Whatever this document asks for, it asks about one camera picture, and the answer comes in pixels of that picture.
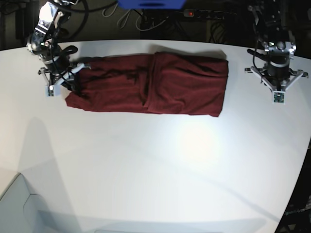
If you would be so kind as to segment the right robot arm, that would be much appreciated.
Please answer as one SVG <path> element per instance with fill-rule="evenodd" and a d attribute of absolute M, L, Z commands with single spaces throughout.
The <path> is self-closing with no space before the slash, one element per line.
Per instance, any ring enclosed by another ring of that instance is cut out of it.
<path fill-rule="evenodd" d="M 70 56 L 78 51 L 76 46 L 70 45 L 63 49 L 58 45 L 66 32 L 61 26 L 69 20 L 72 6 L 78 3 L 78 0 L 46 2 L 39 11 L 39 20 L 34 32 L 28 37 L 27 50 L 44 64 L 44 67 L 38 70 L 38 75 L 42 76 L 46 83 L 45 93 L 48 97 L 60 95 L 61 87 L 78 96 L 82 94 L 78 73 L 90 66 L 70 61 Z"/>

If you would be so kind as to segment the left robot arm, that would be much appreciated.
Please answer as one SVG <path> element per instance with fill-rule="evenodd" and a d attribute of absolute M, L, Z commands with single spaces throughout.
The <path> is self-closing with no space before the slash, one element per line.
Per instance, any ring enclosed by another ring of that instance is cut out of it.
<path fill-rule="evenodd" d="M 286 91 L 308 73 L 292 70 L 296 42 L 288 23 L 287 0 L 252 0 L 248 11 L 253 14 L 253 29 L 256 37 L 255 49 L 248 49 L 253 65 L 245 68 L 267 86 L 273 101 L 283 103 Z"/>

